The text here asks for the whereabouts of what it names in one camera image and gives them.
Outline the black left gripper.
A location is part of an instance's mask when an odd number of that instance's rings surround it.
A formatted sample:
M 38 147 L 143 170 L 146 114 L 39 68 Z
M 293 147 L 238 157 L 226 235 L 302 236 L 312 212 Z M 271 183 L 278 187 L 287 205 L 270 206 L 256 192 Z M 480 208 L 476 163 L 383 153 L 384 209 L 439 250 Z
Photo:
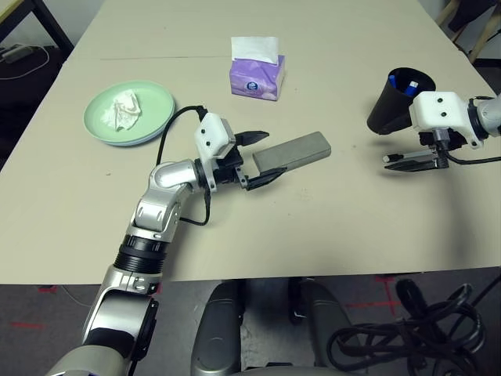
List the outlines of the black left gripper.
M 269 133 L 265 131 L 239 132 L 235 134 L 235 145 L 249 146 L 267 137 L 269 137 Z M 220 185 L 230 183 L 239 184 L 242 189 L 247 191 L 255 190 L 272 183 L 287 171 L 287 167 L 272 168 L 247 180 L 242 166 L 243 158 L 238 150 L 230 150 L 224 157 L 217 158 L 213 170 L 214 191 L 217 191 Z

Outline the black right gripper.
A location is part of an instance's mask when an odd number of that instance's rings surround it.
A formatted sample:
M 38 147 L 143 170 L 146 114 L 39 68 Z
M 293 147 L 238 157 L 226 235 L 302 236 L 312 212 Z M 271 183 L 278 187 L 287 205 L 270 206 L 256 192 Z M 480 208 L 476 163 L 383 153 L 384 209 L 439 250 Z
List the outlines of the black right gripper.
M 433 151 L 417 151 L 402 154 L 401 161 L 386 165 L 384 168 L 397 172 L 421 172 L 436 168 L 448 168 L 450 151 L 467 144 L 466 139 L 453 130 L 435 129 L 431 132 L 419 132 L 420 144 Z M 414 159 L 431 158 L 429 161 Z

